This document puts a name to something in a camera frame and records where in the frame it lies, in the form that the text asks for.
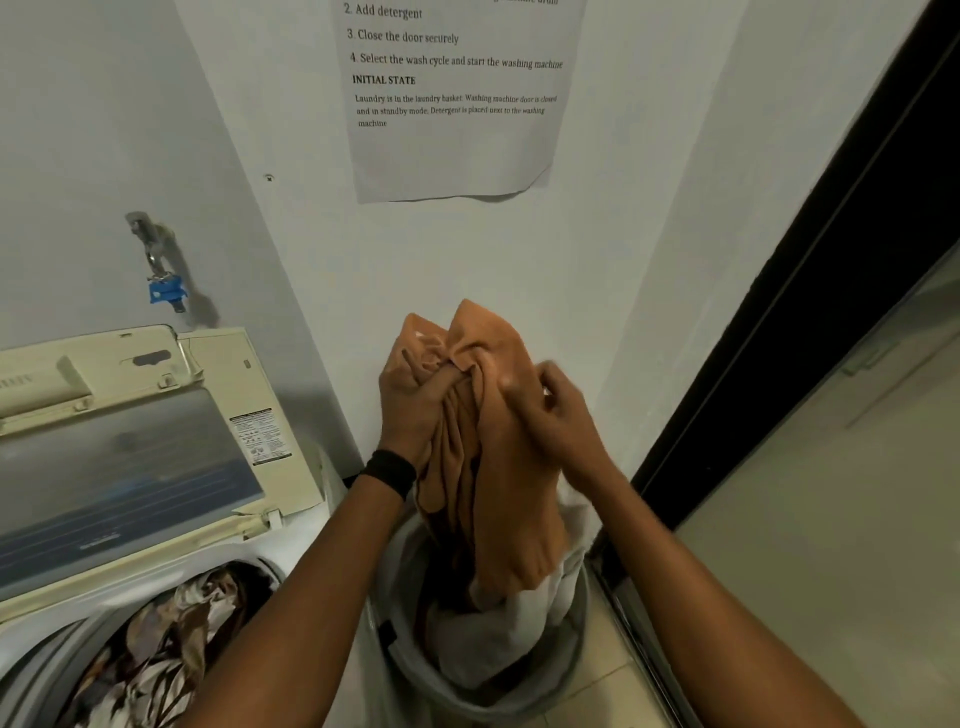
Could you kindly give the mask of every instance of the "door frame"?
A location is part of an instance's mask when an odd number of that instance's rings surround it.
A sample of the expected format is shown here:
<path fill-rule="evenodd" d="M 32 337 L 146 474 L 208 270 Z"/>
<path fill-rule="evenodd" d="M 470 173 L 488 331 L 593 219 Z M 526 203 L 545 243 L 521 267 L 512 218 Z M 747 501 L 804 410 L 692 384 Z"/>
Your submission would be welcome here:
<path fill-rule="evenodd" d="M 932 0 L 632 479 L 676 530 L 960 239 L 960 4 Z M 601 535 L 601 591 L 696 725 Z"/>

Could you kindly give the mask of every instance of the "orange towel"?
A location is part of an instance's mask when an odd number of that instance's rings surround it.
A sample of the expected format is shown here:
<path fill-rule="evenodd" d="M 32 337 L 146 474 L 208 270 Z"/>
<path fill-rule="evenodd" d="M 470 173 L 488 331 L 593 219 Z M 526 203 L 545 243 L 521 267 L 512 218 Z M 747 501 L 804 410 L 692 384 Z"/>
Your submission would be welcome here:
<path fill-rule="evenodd" d="M 444 401 L 420 474 L 420 513 L 454 566 L 473 566 L 483 589 L 504 596 L 536 589 L 563 559 L 567 535 L 557 505 L 560 470 L 530 440 L 497 386 L 508 376 L 542 396 L 519 334 L 463 301 L 450 331 L 407 316 L 389 367 L 410 366 L 403 350 L 412 354 L 419 382 L 447 361 L 470 374 Z"/>

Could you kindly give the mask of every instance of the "gray laundry basket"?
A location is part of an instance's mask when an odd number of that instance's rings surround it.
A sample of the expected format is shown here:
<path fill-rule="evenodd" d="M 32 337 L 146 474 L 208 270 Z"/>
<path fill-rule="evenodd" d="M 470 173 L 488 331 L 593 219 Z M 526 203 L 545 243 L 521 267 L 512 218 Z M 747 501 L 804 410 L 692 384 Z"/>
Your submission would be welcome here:
<path fill-rule="evenodd" d="M 548 627 L 531 652 L 528 674 L 490 704 L 478 691 L 452 684 L 426 659 L 414 638 L 414 619 L 430 554 L 430 534 L 414 516 L 400 527 L 380 561 L 372 595 L 380 640 L 400 672 L 430 702 L 480 723 L 538 716 L 563 696 L 580 661 L 587 627 L 587 572 L 581 567 L 563 622 Z"/>

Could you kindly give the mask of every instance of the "washing machine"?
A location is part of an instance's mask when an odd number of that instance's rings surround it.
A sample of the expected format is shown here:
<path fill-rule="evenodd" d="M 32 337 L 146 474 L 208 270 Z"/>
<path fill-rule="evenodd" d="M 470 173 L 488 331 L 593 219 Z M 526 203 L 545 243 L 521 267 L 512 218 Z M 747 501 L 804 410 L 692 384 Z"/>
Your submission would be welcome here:
<path fill-rule="evenodd" d="M 158 595 L 226 565 L 275 589 L 345 493 L 241 328 L 0 352 L 0 728 L 52 728 L 98 649 Z M 326 725 L 426 715 L 368 605 Z"/>

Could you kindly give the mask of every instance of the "black wristband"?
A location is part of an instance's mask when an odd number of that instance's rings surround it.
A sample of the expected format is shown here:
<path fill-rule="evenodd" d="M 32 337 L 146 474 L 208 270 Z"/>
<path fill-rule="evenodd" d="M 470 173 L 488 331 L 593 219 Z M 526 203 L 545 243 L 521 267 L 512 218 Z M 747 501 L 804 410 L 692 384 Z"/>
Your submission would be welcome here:
<path fill-rule="evenodd" d="M 404 500 L 417 482 L 417 469 L 407 462 L 406 458 L 388 449 L 375 452 L 362 474 L 375 477 L 381 483 L 389 485 Z"/>

